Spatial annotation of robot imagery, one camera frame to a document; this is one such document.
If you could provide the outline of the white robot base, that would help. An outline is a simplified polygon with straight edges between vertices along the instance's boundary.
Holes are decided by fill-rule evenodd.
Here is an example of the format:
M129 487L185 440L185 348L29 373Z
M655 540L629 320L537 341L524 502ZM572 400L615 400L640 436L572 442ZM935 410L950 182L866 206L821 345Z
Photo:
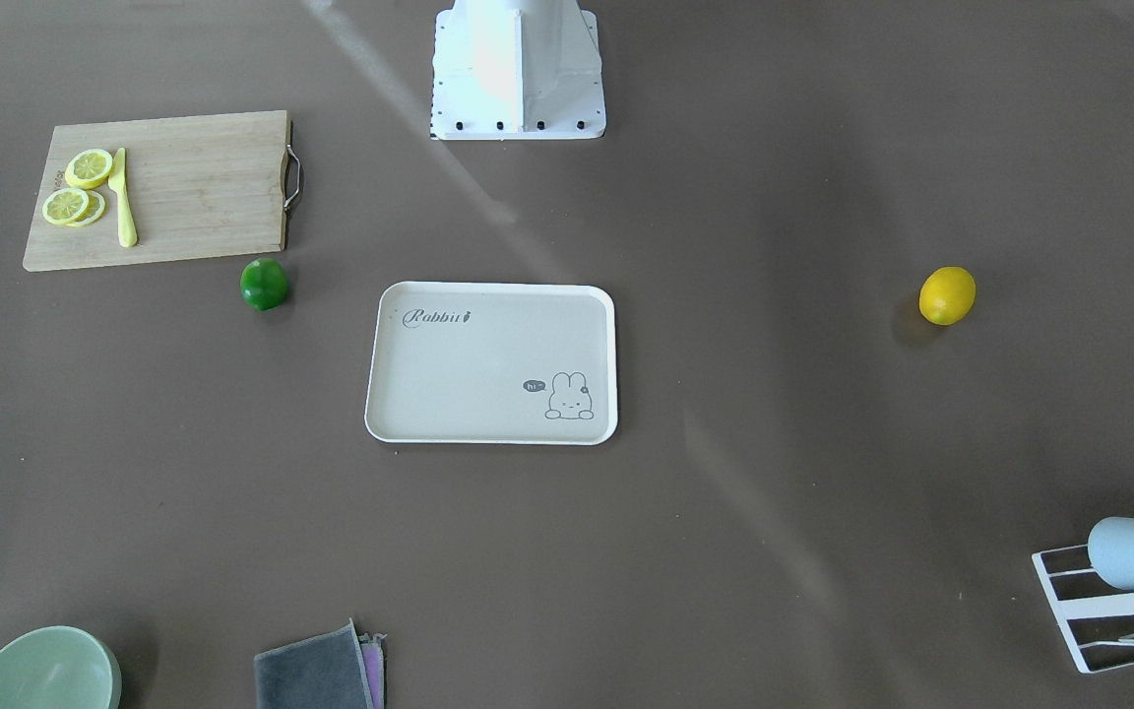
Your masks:
M456 1L435 15L432 67L432 140L604 135L598 18L576 1Z

